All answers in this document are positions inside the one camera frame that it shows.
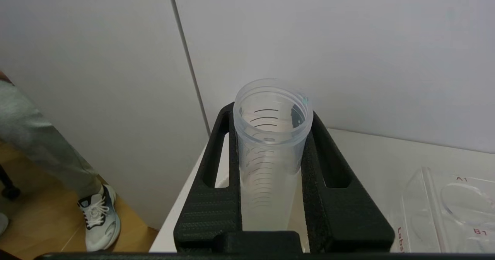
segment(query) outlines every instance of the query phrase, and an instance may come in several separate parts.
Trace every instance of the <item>white wall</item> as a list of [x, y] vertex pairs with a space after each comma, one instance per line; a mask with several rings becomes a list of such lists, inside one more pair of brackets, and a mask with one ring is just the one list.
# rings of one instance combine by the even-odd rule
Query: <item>white wall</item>
[[207, 142], [170, 0], [0, 0], [0, 68], [154, 228]]
[[256, 78], [333, 128], [495, 152], [495, 0], [176, 0], [210, 125]]

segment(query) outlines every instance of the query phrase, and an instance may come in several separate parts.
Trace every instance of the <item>wooden floor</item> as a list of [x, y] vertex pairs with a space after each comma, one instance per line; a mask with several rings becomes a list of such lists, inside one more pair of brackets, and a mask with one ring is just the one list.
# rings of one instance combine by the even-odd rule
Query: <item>wooden floor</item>
[[[49, 252], [85, 251], [84, 218], [76, 193], [1, 141], [0, 165], [22, 191], [15, 201], [0, 197], [0, 211], [10, 219], [0, 236], [0, 249], [23, 260]], [[115, 208], [122, 229], [108, 251], [147, 252], [158, 232], [148, 228], [119, 197]]]

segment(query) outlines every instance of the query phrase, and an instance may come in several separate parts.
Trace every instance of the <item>white sneaker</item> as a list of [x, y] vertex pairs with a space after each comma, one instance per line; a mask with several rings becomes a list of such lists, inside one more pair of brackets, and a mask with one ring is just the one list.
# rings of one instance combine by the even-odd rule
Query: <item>white sneaker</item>
[[86, 249], [106, 250], [120, 233], [120, 219], [113, 205], [116, 193], [109, 185], [104, 185], [94, 195], [82, 198], [78, 205], [86, 220]]
[[9, 226], [9, 219], [0, 212], [0, 235], [7, 229], [7, 226]]

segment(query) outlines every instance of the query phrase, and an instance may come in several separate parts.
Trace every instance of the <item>measurement marking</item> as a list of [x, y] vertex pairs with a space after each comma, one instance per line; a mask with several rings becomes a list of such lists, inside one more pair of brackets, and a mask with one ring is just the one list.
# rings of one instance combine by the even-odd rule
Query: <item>measurement marking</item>
[[267, 170], [267, 169], [268, 169], [268, 170], [272, 170], [272, 168], [271, 168], [271, 167], [260, 167], [260, 168], [257, 168], [257, 169], [255, 169], [255, 170], [253, 170], [252, 172], [250, 172], [250, 173], [249, 173], [249, 175], [253, 174], [255, 171], [258, 171], [258, 170], [263, 170], [263, 169], [266, 169], [266, 170]]
[[251, 201], [250, 204], [251, 204], [251, 206], [254, 206], [256, 204], [258, 204], [258, 205], [265, 205], [265, 206], [271, 206], [272, 202], [270, 202], [270, 201], [256, 201], [256, 202], [255, 201]]
[[264, 158], [264, 156], [259, 156], [258, 158], [253, 158], [252, 160], [249, 161], [249, 163], [247, 165], [249, 165], [253, 160], [257, 160], [259, 158]]
[[254, 120], [263, 119], [263, 118], [278, 119], [277, 117], [265, 116], [265, 117], [258, 117], [258, 118], [255, 118], [255, 119], [251, 120], [251, 122], [253, 122]]
[[257, 206], [252, 207], [251, 209], [254, 209], [254, 208], [257, 208], [257, 207], [260, 207], [260, 206], [265, 206], [266, 207], [266, 206], [269, 206], [269, 205], [257, 205]]
[[[267, 191], [260, 191], [260, 192], [258, 192], [256, 194], [260, 194], [260, 193], [272, 194], [271, 192], [267, 192]], [[258, 198], [271, 198], [271, 197], [269, 197], [269, 196], [260, 196], [260, 197], [255, 197], [254, 199], [258, 199]]]
[[261, 125], [256, 125], [254, 127], [256, 128], [256, 127], [259, 127], [259, 126], [275, 126], [276, 127], [277, 125], [275, 125], [275, 124], [261, 124]]
[[[264, 111], [264, 110], [256, 110], [254, 113], [260, 112], [260, 111]], [[278, 111], [278, 110], [272, 110], [272, 111]]]
[[258, 183], [258, 184], [254, 184], [255, 186], [258, 186], [258, 185], [261, 185], [261, 184], [269, 184], [270, 186], [272, 185], [271, 183]]
[[272, 180], [271, 178], [258, 178], [256, 180], [253, 180], [252, 182], [254, 183], [254, 182], [258, 181], [258, 180], [263, 180], [263, 179], [267, 179], [267, 180], [270, 180], [270, 181]]

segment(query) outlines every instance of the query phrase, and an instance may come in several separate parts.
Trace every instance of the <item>white table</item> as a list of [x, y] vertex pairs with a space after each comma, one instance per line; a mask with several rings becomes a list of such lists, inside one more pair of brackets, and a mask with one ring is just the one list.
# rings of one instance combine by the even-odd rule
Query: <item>white table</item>
[[[387, 216], [403, 185], [420, 167], [483, 179], [495, 179], [495, 155], [419, 142], [329, 129], [350, 167]], [[228, 174], [228, 139], [225, 139], [217, 182]], [[163, 223], [150, 252], [176, 252], [173, 230], [184, 206], [203, 153]]]

